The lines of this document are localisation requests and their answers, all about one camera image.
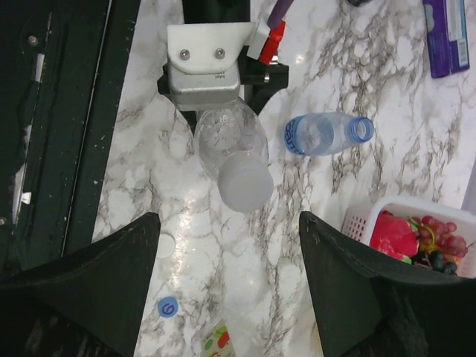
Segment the clear red-label water bottle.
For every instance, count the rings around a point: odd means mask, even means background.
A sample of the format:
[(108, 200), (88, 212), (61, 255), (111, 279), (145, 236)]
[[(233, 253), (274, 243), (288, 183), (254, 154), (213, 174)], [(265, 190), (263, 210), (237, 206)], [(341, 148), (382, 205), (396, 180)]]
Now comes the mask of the clear red-label water bottle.
[(237, 152), (246, 152), (268, 163), (265, 130), (243, 99), (224, 109), (197, 112), (196, 116), (194, 149), (211, 179), (218, 179), (219, 168)]

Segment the blue small water bottle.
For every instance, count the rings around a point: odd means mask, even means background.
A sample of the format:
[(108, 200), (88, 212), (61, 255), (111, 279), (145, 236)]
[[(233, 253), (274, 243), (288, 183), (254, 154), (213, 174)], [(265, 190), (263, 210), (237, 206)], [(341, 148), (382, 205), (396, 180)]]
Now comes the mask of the blue small water bottle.
[(295, 155), (326, 156), (368, 142), (375, 133), (371, 119), (342, 112), (309, 113), (291, 119), (283, 142)]

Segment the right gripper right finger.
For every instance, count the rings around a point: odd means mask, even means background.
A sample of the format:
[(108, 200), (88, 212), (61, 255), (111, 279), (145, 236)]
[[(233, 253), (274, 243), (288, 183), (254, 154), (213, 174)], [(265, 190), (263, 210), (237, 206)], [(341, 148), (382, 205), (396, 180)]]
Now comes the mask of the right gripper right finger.
[(395, 260), (313, 213), (299, 236), (325, 356), (473, 356), (475, 281)]

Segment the blue bottle cap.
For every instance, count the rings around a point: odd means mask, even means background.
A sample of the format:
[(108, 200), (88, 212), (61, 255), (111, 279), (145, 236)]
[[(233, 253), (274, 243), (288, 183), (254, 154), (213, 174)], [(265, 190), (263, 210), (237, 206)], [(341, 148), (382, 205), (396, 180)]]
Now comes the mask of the blue bottle cap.
[(157, 304), (157, 310), (162, 318), (171, 318), (178, 312), (179, 302), (173, 296), (163, 297)]

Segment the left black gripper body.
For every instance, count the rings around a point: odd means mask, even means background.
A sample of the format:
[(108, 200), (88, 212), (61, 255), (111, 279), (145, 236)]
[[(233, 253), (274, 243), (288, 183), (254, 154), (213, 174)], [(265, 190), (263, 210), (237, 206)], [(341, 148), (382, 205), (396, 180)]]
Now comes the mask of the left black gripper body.
[(172, 65), (163, 66), (157, 82), (158, 93), (180, 111), (191, 129), (198, 113), (223, 109), (234, 103), (243, 90), (243, 100), (259, 115), (270, 99), (289, 84), (289, 67), (282, 63), (264, 65), (258, 61), (239, 61), (216, 74), (185, 74)]

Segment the translucent white bottle cap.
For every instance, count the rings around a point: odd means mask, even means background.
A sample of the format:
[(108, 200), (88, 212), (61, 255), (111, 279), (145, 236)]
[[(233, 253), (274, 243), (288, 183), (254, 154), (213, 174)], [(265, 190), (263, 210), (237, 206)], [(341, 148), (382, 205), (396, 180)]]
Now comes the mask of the translucent white bottle cap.
[(248, 152), (235, 152), (219, 168), (217, 186), (231, 210), (250, 213), (269, 201), (274, 182), (266, 163)]

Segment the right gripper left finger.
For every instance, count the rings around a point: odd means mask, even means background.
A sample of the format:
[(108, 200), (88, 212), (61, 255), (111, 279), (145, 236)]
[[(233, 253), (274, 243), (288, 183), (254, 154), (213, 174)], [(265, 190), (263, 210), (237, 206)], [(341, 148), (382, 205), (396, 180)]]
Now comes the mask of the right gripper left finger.
[(2, 356), (132, 356), (161, 222), (145, 213), (1, 282)]

